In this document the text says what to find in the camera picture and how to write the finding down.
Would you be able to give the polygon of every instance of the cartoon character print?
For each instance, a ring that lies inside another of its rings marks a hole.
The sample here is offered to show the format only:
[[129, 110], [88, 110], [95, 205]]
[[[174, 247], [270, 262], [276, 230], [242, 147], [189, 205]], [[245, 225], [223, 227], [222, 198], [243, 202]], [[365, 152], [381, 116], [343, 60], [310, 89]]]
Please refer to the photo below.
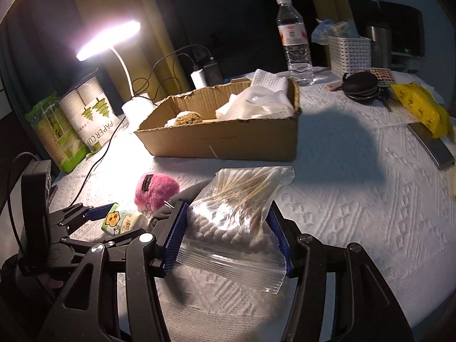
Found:
[[113, 227], [115, 234], [120, 234], [120, 227], [119, 227], [119, 225], [117, 225], [119, 220], [120, 220], [120, 213], [118, 211], [108, 213], [108, 216], [106, 216], [106, 220], [105, 220], [106, 225]]
[[124, 220], [122, 221], [122, 227], [120, 228], [120, 232], [126, 233], [130, 230], [130, 226], [133, 220], [133, 215], [126, 215]]

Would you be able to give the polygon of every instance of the metal screw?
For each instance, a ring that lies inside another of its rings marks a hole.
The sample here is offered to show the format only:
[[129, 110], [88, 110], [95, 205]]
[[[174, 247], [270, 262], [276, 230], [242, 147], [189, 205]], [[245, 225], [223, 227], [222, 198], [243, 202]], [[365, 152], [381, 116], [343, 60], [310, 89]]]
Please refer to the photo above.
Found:
[[152, 241], [153, 238], [154, 238], [154, 236], [152, 234], [144, 233], [144, 234], [141, 234], [141, 236], [140, 236], [140, 242], [149, 243], [150, 241]]
[[358, 243], [351, 243], [348, 248], [350, 248], [350, 250], [352, 250], [353, 252], [361, 252], [361, 249], [362, 247], [358, 244]]
[[101, 252], [103, 251], [104, 245], [103, 244], [95, 244], [90, 250], [92, 252]]
[[313, 240], [313, 236], [310, 234], [301, 234], [299, 240], [303, 243], [310, 243]]

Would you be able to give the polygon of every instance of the green packaging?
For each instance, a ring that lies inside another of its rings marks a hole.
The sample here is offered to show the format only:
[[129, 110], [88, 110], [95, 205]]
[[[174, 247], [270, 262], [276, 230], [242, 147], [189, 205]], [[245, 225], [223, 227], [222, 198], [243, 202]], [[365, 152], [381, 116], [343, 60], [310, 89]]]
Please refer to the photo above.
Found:
[[90, 152], [63, 114], [56, 92], [36, 104], [25, 115], [55, 163], [63, 172], [71, 172]]

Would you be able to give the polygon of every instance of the plastic water bottle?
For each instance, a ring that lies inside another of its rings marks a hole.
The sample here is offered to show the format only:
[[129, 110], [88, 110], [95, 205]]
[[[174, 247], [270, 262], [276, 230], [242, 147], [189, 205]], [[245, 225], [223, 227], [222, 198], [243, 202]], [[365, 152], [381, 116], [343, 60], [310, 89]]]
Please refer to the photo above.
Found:
[[311, 85], [313, 81], [312, 59], [306, 28], [301, 14], [291, 0], [276, 0], [279, 5], [277, 26], [285, 50], [290, 76], [298, 85]]

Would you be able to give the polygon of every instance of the blue gripper pad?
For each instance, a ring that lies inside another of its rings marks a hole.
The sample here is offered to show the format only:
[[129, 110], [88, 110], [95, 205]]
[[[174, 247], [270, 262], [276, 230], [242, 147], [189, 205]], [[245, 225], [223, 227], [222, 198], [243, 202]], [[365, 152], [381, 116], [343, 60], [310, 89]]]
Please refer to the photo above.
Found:
[[171, 229], [171, 234], [166, 241], [165, 248], [163, 251], [163, 272], [168, 274], [174, 266], [174, 262], [179, 253], [182, 239], [187, 229], [187, 209], [188, 204], [184, 202], [181, 210], [178, 212], [176, 219], [174, 220], [174, 226]]
[[291, 262], [290, 262], [290, 245], [288, 244], [288, 241], [285, 238], [285, 234], [283, 233], [282, 229], [280, 228], [279, 222], [277, 221], [277, 217], [275, 216], [275, 214], [272, 210], [269, 210], [268, 216], [266, 217], [266, 222], [268, 223], [272, 232], [275, 234], [275, 236], [279, 240], [279, 248], [280, 248], [280, 251], [282, 252], [282, 255], [285, 257], [285, 261], [286, 261], [286, 276], [290, 276], [291, 271], [292, 271]]

